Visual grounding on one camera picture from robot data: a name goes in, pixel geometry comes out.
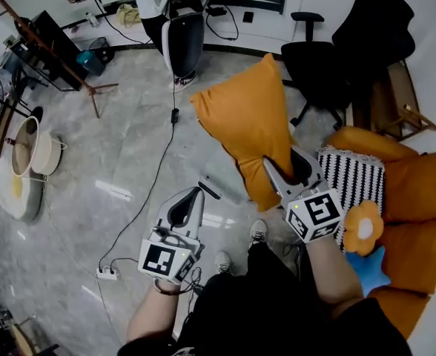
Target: blue star plush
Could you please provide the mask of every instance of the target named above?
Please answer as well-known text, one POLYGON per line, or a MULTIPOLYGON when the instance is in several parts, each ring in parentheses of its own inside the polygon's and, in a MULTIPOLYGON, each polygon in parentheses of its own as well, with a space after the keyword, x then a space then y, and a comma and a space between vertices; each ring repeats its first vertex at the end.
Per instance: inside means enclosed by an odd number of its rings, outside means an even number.
POLYGON ((346 253, 346 260, 353 266, 360 278, 363 295, 368 297, 371 290, 386 286, 391 283, 389 277, 381 271, 381 263, 384 257, 384 246, 378 248, 372 254, 361 257, 357 253, 346 253))

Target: wooden coat rack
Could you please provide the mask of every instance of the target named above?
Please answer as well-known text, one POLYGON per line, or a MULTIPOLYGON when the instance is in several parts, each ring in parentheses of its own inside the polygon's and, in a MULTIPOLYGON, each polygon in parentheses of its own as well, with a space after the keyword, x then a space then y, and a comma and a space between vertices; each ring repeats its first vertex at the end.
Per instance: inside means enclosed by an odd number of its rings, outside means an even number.
POLYGON ((73 78, 75 78, 78 82, 80 82, 83 85, 83 87, 87 89, 88 95, 91 96, 91 102, 93 103, 94 113, 96 114, 96 117, 99 119, 99 112, 96 106, 96 100, 94 99, 97 90, 102 88, 116 87, 119 85, 119 83, 112 83, 110 85, 101 85, 96 87, 89 85, 84 79, 81 79, 73 70, 71 70, 71 68, 65 62, 63 62, 63 60, 53 51, 53 49, 48 47, 42 41, 42 39, 39 36, 37 36, 37 34, 33 30, 31 30, 28 27, 28 25, 24 23, 24 20, 22 20, 22 18, 15 12, 15 10, 13 10, 13 8, 5 0, 0 0, 0 5, 5 9, 4 13, 5 12, 9 13, 13 17, 13 19, 19 23, 21 28, 28 34, 29 39, 35 41, 40 47, 44 48, 54 59, 57 59, 62 64, 63 68, 68 73, 70 73, 73 78))

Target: orange sofa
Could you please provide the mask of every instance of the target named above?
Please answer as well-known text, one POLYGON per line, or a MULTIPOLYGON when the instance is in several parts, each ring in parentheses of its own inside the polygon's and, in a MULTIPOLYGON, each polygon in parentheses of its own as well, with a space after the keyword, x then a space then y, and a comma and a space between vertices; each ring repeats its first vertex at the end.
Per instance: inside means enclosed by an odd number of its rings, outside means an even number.
POLYGON ((344 127, 327 141, 385 163, 385 228, 377 247, 391 284, 370 293, 407 339, 436 286, 436 153, 419 155, 388 137, 344 127))

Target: grey tile floor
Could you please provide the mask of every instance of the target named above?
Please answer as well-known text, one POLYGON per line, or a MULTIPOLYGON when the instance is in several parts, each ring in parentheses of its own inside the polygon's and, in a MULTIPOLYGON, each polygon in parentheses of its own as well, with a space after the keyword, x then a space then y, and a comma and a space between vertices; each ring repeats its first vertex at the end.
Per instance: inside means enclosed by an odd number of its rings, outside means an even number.
MULTIPOLYGON (((232 161, 200 127, 189 97, 259 60, 231 53, 203 54, 200 81, 176 95, 180 121, 150 201, 105 262, 137 258, 158 207, 177 191, 196 185, 203 171, 219 169, 227 183, 244 193, 232 161)), ((101 119, 94 117, 84 91, 60 93, 37 87, 27 99, 31 106, 44 107, 41 130, 58 134, 69 146, 50 176, 34 222, 15 221, 0 207, 0 298, 17 320, 34 317, 52 341, 73 355, 116 354, 125 342, 128 321, 151 284, 130 261, 117 261, 120 281, 102 281, 101 291, 94 274, 99 258, 143 204, 170 139, 170 81, 156 50, 127 50, 116 54, 102 76, 89 79, 93 85, 120 84, 97 96, 101 119), (104 184, 124 188, 133 198, 118 199, 98 188, 104 184)), ((285 94, 289 117, 296 116, 303 98, 291 88, 285 94)), ((9 132, 20 122, 15 115, 9 132)), ((294 136, 306 150, 315 151, 333 132, 333 123, 328 113, 311 109, 294 136)), ((214 274, 214 255, 220 249, 231 255, 236 273, 245 273, 249 228, 258 217, 267 220, 272 247, 281 255, 283 245, 294 237, 278 211, 259 215, 252 202, 234 207, 206 197, 200 232, 206 248, 197 264, 203 270, 202 283, 214 274)), ((176 333, 187 314, 187 300, 188 296, 180 298, 176 333)))

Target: black and white striped pillow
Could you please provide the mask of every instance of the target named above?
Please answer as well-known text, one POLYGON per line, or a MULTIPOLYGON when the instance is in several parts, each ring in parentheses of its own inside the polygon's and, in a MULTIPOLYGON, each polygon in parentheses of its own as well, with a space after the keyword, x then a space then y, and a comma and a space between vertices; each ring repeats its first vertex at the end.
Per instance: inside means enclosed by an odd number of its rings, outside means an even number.
MULTIPOLYGON (((378 204, 380 214, 383 212, 384 164, 380 159, 339 151, 331 146, 320 149, 318 159, 328 186, 336 188, 340 194, 345 215, 363 200, 373 200, 378 204)), ((335 232, 335 241, 342 251, 344 231, 342 223, 335 232)))

